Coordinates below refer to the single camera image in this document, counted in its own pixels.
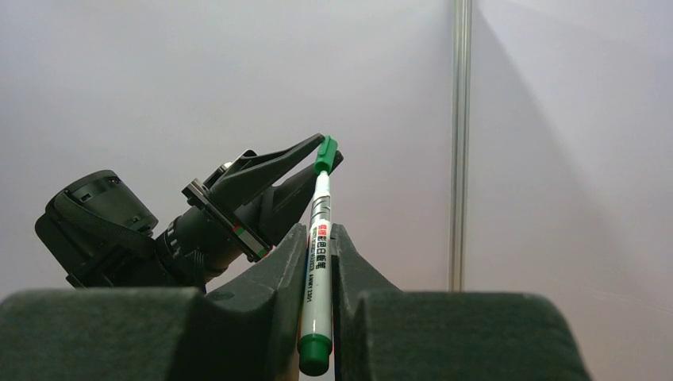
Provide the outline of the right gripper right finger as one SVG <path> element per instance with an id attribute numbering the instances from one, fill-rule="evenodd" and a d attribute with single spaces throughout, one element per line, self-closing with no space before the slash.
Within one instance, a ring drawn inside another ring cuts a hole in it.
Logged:
<path id="1" fill-rule="evenodd" d="M 402 291 L 334 225 L 338 380 L 588 380 L 560 310 L 537 294 Z"/>

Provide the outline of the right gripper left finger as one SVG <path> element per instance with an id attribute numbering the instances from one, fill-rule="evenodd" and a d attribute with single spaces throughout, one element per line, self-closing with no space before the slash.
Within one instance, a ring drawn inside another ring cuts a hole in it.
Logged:
<path id="1" fill-rule="evenodd" d="M 1 304 L 4 380 L 296 380 L 306 228 L 225 285 L 34 290 Z"/>

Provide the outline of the green whiteboard marker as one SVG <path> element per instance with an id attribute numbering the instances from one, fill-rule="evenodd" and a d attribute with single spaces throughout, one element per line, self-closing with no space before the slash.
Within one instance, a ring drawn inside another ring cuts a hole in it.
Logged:
<path id="1" fill-rule="evenodd" d="M 322 171 L 313 194 L 298 339 L 299 369 L 308 376 L 329 370 L 333 350 L 331 228 L 330 178 Z"/>

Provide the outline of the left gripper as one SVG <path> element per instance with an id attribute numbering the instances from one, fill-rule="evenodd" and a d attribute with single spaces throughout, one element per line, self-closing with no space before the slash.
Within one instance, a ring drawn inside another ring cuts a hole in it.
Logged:
<path id="1" fill-rule="evenodd" d="M 274 182 L 295 168 L 324 141 L 317 133 L 290 148 L 258 156 L 240 156 L 231 168 L 207 187 L 198 179 L 183 190 L 197 207 L 246 255 L 262 260 L 298 223 L 313 197 L 317 174 L 310 164 L 276 186 Z M 252 201 L 252 227 L 236 209 Z"/>

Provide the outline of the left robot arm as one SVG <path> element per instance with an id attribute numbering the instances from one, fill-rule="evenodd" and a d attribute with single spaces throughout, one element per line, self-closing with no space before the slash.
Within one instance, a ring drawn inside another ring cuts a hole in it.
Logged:
<path id="1" fill-rule="evenodd" d="M 34 229 L 74 287 L 197 287 L 243 256 L 256 263 L 300 221 L 318 175 L 343 161 L 315 134 L 287 149 L 248 150 L 184 189 L 188 209 L 159 235 L 157 218 L 111 170 L 52 197 Z"/>

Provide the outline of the green marker cap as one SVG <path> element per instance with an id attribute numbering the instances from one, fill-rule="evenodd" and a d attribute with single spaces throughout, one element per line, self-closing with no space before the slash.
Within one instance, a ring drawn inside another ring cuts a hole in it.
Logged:
<path id="1" fill-rule="evenodd" d="M 338 142 L 330 135 L 325 136 L 317 150 L 316 160 L 313 163 L 313 170 L 317 175 L 325 172 L 330 174 L 335 166 L 338 151 Z"/>

